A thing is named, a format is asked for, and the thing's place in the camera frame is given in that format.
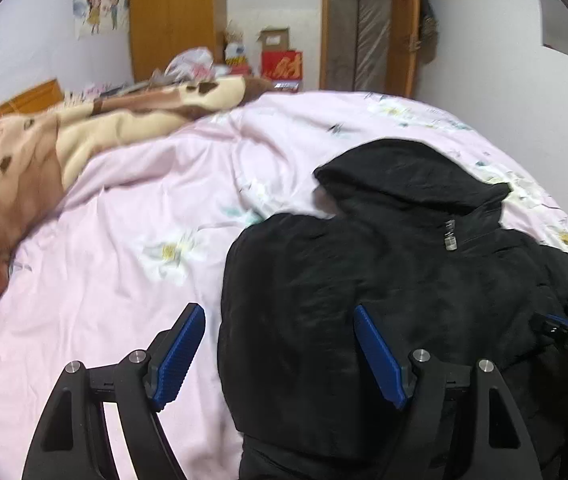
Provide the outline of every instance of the white wall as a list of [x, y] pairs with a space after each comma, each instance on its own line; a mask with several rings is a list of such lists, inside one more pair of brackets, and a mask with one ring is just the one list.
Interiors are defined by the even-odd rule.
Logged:
[[228, 0], [228, 19], [243, 30], [251, 66], [261, 65], [259, 32], [270, 25], [290, 27], [291, 48], [304, 53], [304, 88], [319, 87], [321, 0]]
[[54, 78], [70, 91], [132, 82], [128, 33], [77, 40], [72, 0], [3, 0], [0, 104]]
[[568, 56], [542, 47], [539, 0], [431, 0], [437, 58], [417, 99], [523, 165], [568, 213]]

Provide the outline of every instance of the pink bedsheet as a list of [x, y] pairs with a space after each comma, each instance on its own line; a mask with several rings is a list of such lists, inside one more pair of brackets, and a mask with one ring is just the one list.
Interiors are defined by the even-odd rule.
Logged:
[[[377, 94], [267, 94], [171, 137], [95, 158], [55, 215], [21, 243], [0, 300], [0, 480], [21, 478], [64, 365], [146, 348], [196, 301], [206, 333], [177, 401], [160, 414], [188, 478], [237, 478], [241, 436], [217, 376], [228, 248], [279, 210], [325, 215], [315, 167], [379, 137], [427, 142], [487, 182], [509, 182], [502, 223], [568, 252], [568, 216], [511, 158], [457, 118]], [[120, 478], [136, 478], [116, 409]]]

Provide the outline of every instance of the beige blanket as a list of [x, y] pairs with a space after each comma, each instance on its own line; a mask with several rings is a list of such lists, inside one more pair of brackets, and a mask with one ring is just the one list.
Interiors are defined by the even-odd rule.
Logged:
[[272, 90], [259, 78], [155, 89], [131, 96], [0, 119], [0, 295], [16, 245], [61, 201], [92, 156], [166, 136], [193, 120]]

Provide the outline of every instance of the metal screw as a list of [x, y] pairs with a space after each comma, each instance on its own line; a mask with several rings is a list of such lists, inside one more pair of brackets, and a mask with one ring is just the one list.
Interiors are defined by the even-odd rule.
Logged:
[[488, 361], [487, 359], [482, 359], [479, 363], [479, 367], [482, 372], [486, 372], [487, 374], [495, 369], [495, 365], [492, 361]]
[[68, 374], [74, 374], [77, 370], [80, 369], [81, 366], [82, 363], [80, 363], [79, 361], [71, 361], [64, 367], [64, 370]]
[[128, 356], [128, 360], [135, 364], [141, 363], [144, 359], [146, 359], [146, 352], [143, 350], [135, 350]]
[[415, 358], [415, 361], [419, 363], [426, 363], [427, 361], [430, 361], [430, 352], [420, 348], [413, 352], [413, 357]]

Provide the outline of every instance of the plastic bag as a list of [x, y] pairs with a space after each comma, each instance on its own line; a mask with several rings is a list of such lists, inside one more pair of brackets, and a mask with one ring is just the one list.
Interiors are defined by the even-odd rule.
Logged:
[[176, 83], [212, 79], [215, 76], [213, 55], [205, 47], [187, 50], [171, 61], [164, 75], [170, 76]]

